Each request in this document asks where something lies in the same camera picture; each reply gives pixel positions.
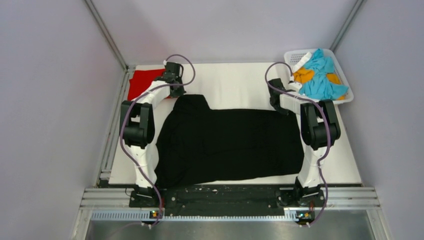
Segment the red cloth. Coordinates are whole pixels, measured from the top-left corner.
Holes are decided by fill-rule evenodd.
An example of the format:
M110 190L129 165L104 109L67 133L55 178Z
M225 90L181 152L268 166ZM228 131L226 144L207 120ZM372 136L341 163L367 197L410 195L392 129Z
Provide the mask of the red cloth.
M156 77L161 76L165 69L136 70L134 76L129 80L128 101L135 99L146 91Z

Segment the white wall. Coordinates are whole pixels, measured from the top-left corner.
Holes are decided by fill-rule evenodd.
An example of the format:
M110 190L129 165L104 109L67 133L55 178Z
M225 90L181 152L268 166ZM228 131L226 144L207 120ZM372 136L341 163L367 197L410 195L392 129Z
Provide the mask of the white wall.
M0 239L63 240L122 74L82 0L0 3Z
M93 0L125 60L270 62L329 48L355 0Z
M355 99L341 114L394 239L423 239L424 3L368 1L336 52Z

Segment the orange cloth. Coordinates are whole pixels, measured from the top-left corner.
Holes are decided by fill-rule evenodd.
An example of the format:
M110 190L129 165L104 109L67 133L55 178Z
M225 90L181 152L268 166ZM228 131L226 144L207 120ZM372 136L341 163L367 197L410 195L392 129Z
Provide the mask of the orange cloth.
M314 70L301 67L297 72L293 73L294 81L301 84L309 82L314 77ZM327 73L328 80L333 84L342 84L339 77L335 73ZM339 97L337 100L343 100L345 96Z

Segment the white laundry basket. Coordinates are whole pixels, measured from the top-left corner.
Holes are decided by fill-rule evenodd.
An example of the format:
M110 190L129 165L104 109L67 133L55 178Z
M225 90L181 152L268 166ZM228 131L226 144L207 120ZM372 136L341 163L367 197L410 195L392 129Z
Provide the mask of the white laundry basket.
M284 61L290 65L295 65L301 60L301 58L305 54L307 54L308 52L311 52L313 54L316 50L317 48L288 51L284 54ZM339 62L337 61L336 56L329 49L322 49L322 50L324 52L324 56L332 58L334 62L334 73L337 75L338 79L340 79L340 82L343 85L349 87L346 94L344 95L344 99L333 101L334 105L351 102L354 99L354 93L352 92L352 89L349 86L348 80L346 79L345 74L343 73Z

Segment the blue cloth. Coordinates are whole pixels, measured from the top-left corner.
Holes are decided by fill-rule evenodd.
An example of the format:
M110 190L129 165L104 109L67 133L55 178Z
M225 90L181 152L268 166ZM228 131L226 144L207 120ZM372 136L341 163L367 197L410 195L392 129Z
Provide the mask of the blue cloth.
M329 81L327 74L334 73L334 62L330 56L324 56L321 48L317 49L310 60L303 65L305 69L313 70L313 78L303 84L299 90L311 99L336 100L346 94L348 87L342 84L334 84Z

